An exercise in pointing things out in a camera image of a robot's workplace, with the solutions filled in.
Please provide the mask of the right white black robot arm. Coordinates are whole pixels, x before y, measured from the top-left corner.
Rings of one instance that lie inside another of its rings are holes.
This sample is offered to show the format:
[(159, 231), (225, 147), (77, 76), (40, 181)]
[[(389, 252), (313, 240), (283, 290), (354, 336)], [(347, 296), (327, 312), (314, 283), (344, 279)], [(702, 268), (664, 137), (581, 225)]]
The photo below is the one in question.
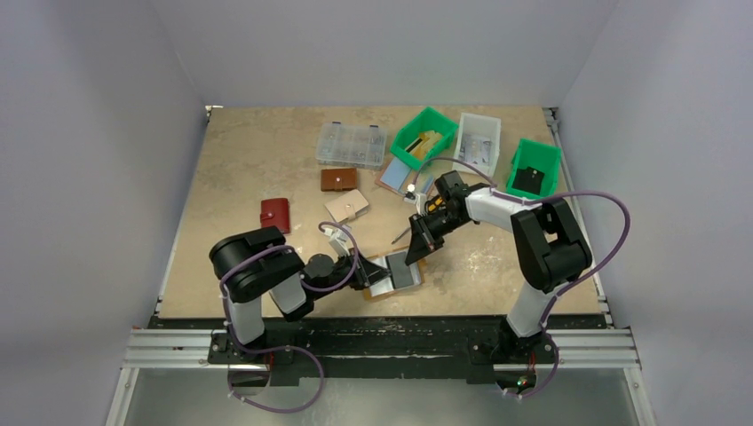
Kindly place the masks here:
[(501, 335), (507, 340), (540, 335), (556, 292), (575, 282), (592, 264), (591, 249), (567, 201), (527, 204), (508, 200), (490, 185), (466, 184), (456, 171), (441, 175), (435, 187), (440, 206), (409, 219), (411, 239), (405, 264), (441, 249), (447, 234), (469, 223), (487, 223), (510, 232), (524, 283)]

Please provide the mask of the mustard yellow card holder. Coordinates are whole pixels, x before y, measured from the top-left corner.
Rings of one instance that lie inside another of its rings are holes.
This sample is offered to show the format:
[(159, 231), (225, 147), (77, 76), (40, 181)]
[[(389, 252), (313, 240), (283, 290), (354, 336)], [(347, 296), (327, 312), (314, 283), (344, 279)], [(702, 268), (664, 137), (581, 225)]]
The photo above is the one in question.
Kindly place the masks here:
[(388, 270), (390, 275), (371, 285), (362, 293), (366, 300), (377, 300), (419, 288), (424, 283), (421, 260), (411, 265), (405, 264), (408, 248), (400, 248), (381, 256), (369, 257), (369, 261)]

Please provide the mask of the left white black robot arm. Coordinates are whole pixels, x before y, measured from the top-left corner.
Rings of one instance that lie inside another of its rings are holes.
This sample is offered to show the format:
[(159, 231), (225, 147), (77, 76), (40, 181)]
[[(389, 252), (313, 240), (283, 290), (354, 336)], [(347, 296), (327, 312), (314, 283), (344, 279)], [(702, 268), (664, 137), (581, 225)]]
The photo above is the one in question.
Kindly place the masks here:
[(226, 328), (235, 343), (252, 351), (262, 348), (265, 294), (292, 322), (312, 312), (324, 296), (343, 288), (367, 289), (392, 276), (387, 267), (362, 255), (348, 226), (322, 222), (319, 230), (328, 237), (336, 259), (319, 254), (303, 261), (275, 226), (224, 238), (210, 250)]

